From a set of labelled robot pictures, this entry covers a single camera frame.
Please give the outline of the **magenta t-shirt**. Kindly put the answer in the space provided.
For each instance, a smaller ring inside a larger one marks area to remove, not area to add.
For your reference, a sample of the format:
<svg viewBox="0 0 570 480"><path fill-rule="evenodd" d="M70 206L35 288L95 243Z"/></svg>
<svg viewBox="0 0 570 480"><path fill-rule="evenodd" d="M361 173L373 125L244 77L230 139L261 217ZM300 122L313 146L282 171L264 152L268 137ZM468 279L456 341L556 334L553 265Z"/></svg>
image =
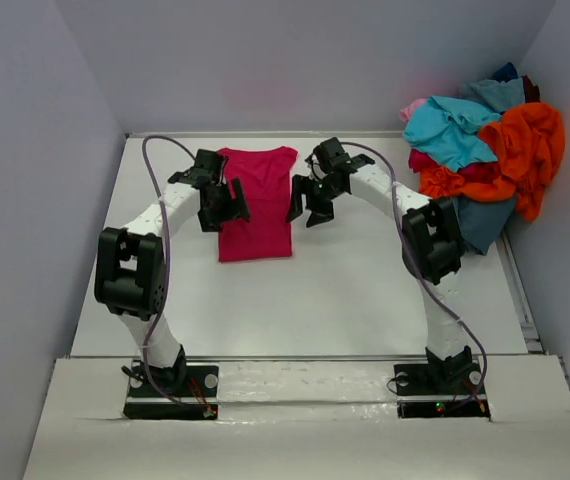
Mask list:
<svg viewBox="0 0 570 480"><path fill-rule="evenodd" d="M298 152L287 146L267 151L223 148L224 175L238 179L250 220L223 225L218 235L221 263L289 258L293 254L291 225L286 221L291 196L291 169Z"/></svg>

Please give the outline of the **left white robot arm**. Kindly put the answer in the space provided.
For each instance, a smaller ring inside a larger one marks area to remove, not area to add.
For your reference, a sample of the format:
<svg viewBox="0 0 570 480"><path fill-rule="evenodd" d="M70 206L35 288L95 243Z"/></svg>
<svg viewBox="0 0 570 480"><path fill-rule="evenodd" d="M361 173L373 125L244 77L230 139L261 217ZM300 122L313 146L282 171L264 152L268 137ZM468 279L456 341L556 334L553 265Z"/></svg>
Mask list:
<svg viewBox="0 0 570 480"><path fill-rule="evenodd" d="M166 185L143 213L126 225L99 235L94 297L126 326L141 355L133 371L159 395L176 395L187 377L183 345L168 325L170 240L190 218L205 232L219 232L230 221L250 220L243 187L231 181Z"/></svg>

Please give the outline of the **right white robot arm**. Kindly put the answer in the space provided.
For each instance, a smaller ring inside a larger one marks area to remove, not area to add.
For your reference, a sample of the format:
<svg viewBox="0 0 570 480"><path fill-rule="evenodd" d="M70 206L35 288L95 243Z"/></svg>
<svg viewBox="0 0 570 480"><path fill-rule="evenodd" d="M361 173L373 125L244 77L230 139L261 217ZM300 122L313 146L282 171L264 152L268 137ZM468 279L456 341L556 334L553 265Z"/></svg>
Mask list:
<svg viewBox="0 0 570 480"><path fill-rule="evenodd" d="M287 220L307 210L307 227L327 223L334 218L333 200L343 194L366 201L395 222L403 263L421 289L426 360L397 365L392 391L403 397L456 395L471 383L471 374L483 371L471 349L478 338L444 299L442 281L459 272L464 253L452 202L430 199L368 165L356 173L332 172L321 179L294 176Z"/></svg>

